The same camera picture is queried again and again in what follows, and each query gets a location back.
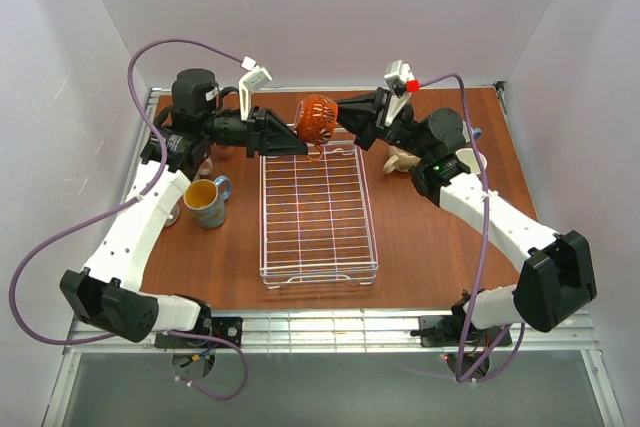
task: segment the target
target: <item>wire rack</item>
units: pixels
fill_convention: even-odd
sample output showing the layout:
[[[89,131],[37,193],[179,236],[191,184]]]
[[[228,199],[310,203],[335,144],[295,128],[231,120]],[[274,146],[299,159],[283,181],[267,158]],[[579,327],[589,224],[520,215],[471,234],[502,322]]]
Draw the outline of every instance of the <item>wire rack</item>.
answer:
[[[261,159],[260,275],[270,289],[295,283],[366,285],[376,277],[362,152],[345,134],[334,132],[319,161]]]

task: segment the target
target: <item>blue mug handle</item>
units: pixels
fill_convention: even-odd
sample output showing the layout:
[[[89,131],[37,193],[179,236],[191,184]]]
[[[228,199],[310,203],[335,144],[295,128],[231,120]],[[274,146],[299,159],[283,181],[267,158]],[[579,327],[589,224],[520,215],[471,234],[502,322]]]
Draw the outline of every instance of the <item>blue mug handle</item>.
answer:
[[[229,180],[229,177],[221,175],[219,177],[216,177],[216,180],[214,180],[213,183],[217,187],[222,201],[223,202],[226,201],[231,195],[231,181]]]

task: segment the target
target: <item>brown tabletop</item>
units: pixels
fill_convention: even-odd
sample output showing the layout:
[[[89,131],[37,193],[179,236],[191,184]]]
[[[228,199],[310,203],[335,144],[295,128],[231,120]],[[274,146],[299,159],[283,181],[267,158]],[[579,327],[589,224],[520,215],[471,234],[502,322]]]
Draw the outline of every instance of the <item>brown tabletop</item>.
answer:
[[[325,93],[335,99],[356,94]],[[298,102],[306,95],[256,94],[252,101],[292,122]],[[473,125],[484,132],[478,145],[488,160],[491,188],[535,218],[494,90],[469,89],[468,95]],[[158,112],[170,104],[169,96],[161,97]],[[417,119],[444,106],[461,111],[457,90],[423,90],[413,95],[411,104]],[[178,221],[162,232],[155,245],[142,291],[185,294],[224,310],[449,307],[462,289],[472,285],[480,235],[420,197],[408,174],[383,174],[385,144],[376,142],[364,156],[379,260],[373,285],[298,284],[268,290],[259,273],[259,159],[247,159],[244,149],[236,148],[230,159],[214,162],[209,176],[224,174],[233,182],[226,222],[217,229],[202,229],[182,206]],[[516,281],[511,264],[491,246],[483,287]]]

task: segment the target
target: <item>white wall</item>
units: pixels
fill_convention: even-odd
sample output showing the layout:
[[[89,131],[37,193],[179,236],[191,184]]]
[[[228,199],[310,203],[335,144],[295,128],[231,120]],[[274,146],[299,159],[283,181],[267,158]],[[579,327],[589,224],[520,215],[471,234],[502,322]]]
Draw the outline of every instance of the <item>white wall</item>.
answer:
[[[589,309],[627,425],[640,425],[640,0],[553,0],[509,79],[536,209],[591,244]]]
[[[35,244],[116,203],[140,123],[126,88],[129,54],[101,0],[0,0],[0,23],[0,425],[36,426],[61,348],[18,329],[9,279]],[[59,242],[27,267],[19,305],[41,333],[66,337],[72,311],[58,282],[106,228]]]
[[[249,54],[273,86],[379,85],[402,58],[420,78],[455,70],[470,84],[504,80],[550,0],[104,0],[131,52],[166,36]],[[186,67],[225,82],[240,73],[195,47],[163,47],[141,62],[147,84],[168,87]]]

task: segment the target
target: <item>white plastic connector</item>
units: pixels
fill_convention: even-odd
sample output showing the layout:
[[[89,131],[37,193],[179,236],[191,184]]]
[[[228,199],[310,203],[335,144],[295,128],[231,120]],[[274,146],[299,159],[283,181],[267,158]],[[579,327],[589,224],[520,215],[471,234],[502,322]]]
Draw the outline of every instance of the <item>white plastic connector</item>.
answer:
[[[476,329],[488,329],[494,325],[519,324],[524,322],[513,303],[513,291],[516,285],[485,290],[476,297],[471,323]],[[469,311],[469,302],[462,307]]]
[[[400,113],[402,108],[409,102],[411,98],[410,92],[404,92],[398,95],[398,89],[404,90],[407,82],[415,80],[411,67],[402,60],[396,60],[387,65],[387,70],[384,74],[384,81],[389,87],[389,90],[393,93],[389,100],[389,108],[387,109],[387,115],[384,119],[384,125],[389,127],[393,122],[393,119]]]
[[[240,64],[240,66],[244,70],[253,70],[256,65],[257,65],[257,62],[253,60],[251,57],[245,57],[242,60],[242,64]]]
[[[168,330],[182,330],[188,332],[193,329],[198,320],[200,305],[191,299],[179,295],[155,295],[158,302],[158,316],[151,329],[152,332],[166,332]]]
[[[240,118],[246,121],[251,113],[251,94],[257,92],[273,79],[264,67],[255,66],[244,74],[238,82],[240,94]]]

